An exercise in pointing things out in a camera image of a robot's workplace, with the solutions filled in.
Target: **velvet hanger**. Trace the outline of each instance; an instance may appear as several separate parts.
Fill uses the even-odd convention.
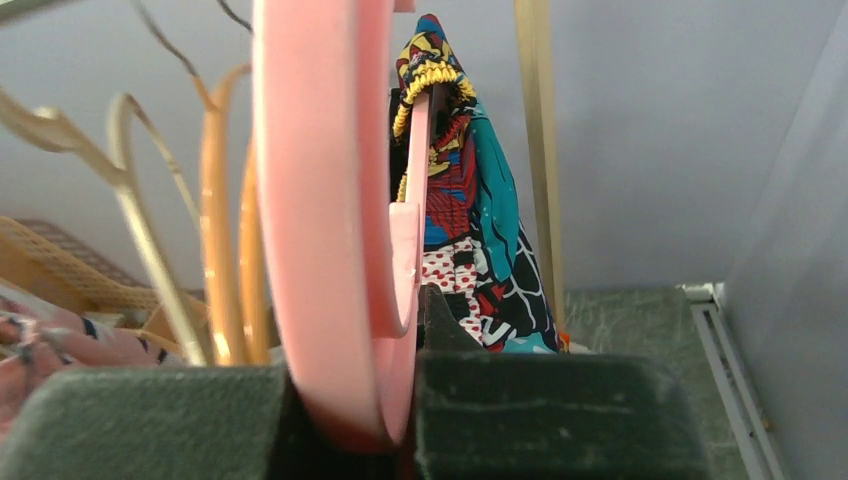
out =
[[[313,421],[357,451],[400,444],[412,393],[431,105],[427,93],[415,101],[406,201],[389,205],[385,72],[392,9],[411,6],[400,3],[254,3],[253,124],[277,323]]]

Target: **polka dot fabric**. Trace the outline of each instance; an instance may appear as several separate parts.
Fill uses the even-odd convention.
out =
[[[471,239],[442,247],[431,252],[424,252],[422,281],[425,284],[436,285],[445,294],[460,294],[468,305],[468,314],[457,321],[466,332],[480,344],[483,343],[480,304],[475,298],[477,271],[474,262],[454,263],[459,252],[471,252]]]

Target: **pink patterned fabric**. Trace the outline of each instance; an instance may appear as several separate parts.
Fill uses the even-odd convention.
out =
[[[182,365],[132,333],[81,317],[0,285],[0,443],[30,393],[55,372],[86,366]]]

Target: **white wall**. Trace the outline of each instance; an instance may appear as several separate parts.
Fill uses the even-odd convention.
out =
[[[726,284],[732,328],[797,479],[848,478],[848,11]]]
[[[248,59],[215,2],[146,0],[208,82]],[[247,13],[248,0],[233,1]],[[570,287],[720,280],[842,0],[552,1],[564,237]],[[421,0],[493,116],[535,238],[510,0]],[[412,33],[398,16],[396,50]],[[113,94],[138,97],[197,183],[201,106],[129,2],[79,0],[0,29],[0,85],[63,107],[103,144]],[[233,192],[249,92],[231,120]],[[137,129],[147,200],[179,277],[201,285],[198,239],[167,171]],[[0,132],[0,214],[68,230],[144,278],[109,190],[80,162]]]

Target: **gold hanger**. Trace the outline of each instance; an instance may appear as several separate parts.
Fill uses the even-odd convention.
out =
[[[219,1],[230,18],[252,32],[250,24],[238,18],[224,1]],[[230,70],[215,90],[206,89],[191,62],[158,28],[140,2],[134,2],[145,25],[156,40],[176,56],[191,76],[205,106],[201,146],[201,236],[203,238],[210,334],[215,345],[216,363],[238,365],[270,362],[270,332],[266,318],[265,263],[259,226],[256,191],[256,160],[251,139],[248,147],[241,197],[239,226],[239,269],[241,295],[236,287],[230,245],[230,219],[227,209],[227,120],[235,84],[250,72],[250,65]]]

